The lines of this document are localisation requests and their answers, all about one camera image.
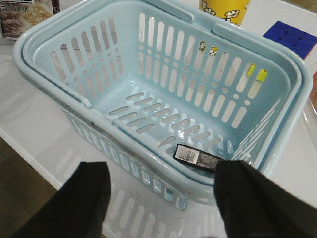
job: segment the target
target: plastic basket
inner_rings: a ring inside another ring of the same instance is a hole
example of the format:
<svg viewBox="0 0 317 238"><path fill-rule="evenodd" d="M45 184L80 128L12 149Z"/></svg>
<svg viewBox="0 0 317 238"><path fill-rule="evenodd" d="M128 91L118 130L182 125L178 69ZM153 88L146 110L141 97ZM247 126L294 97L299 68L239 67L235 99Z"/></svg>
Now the plastic basket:
<svg viewBox="0 0 317 238"><path fill-rule="evenodd" d="M74 128L158 196L212 201L178 143L267 172L312 87L292 51L165 0L85 1L26 32L14 62Z"/></svg>

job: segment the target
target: floor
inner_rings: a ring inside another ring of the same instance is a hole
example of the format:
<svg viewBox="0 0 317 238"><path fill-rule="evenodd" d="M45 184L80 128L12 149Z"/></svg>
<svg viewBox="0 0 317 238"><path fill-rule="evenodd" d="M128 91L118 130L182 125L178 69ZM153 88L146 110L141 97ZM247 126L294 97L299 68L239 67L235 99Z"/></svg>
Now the floor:
<svg viewBox="0 0 317 238"><path fill-rule="evenodd" d="M317 13L317 0L287 0ZM317 74L311 99L317 108ZM10 237L56 190L0 138L0 237Z"/></svg>

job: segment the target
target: small package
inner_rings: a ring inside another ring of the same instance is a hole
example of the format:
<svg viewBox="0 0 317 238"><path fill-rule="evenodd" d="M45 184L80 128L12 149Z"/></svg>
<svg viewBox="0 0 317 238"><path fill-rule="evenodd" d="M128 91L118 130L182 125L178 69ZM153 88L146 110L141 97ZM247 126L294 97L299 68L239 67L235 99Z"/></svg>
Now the small package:
<svg viewBox="0 0 317 238"><path fill-rule="evenodd" d="M173 157L182 163L200 167L201 169L207 169L212 172L216 170L218 162L224 160L205 151L182 144L177 145Z"/></svg>
<svg viewBox="0 0 317 238"><path fill-rule="evenodd" d="M59 0L0 0L2 35L16 39L59 11Z"/></svg>

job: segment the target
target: basket bottom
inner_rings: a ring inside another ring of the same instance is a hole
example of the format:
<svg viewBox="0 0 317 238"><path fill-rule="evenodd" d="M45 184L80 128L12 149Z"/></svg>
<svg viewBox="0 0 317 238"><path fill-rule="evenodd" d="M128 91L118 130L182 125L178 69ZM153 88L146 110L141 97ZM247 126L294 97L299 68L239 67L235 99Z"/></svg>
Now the basket bottom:
<svg viewBox="0 0 317 238"><path fill-rule="evenodd" d="M226 160L235 151L233 130L223 128L212 117L207 119L188 102L164 95L137 80L117 84L94 108L112 124L123 125L128 134L136 134L139 142L149 145L149 150L168 154L171 160L177 144L187 144ZM209 171L185 166L213 177Z"/></svg>

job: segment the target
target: yellow cup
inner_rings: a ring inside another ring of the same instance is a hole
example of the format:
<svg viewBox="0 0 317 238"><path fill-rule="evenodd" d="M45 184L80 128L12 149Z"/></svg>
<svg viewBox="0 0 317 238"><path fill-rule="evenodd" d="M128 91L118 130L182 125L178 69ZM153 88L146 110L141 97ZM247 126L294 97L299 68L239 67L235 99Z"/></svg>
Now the yellow cup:
<svg viewBox="0 0 317 238"><path fill-rule="evenodd" d="M199 9L240 26L250 0L200 0Z"/></svg>

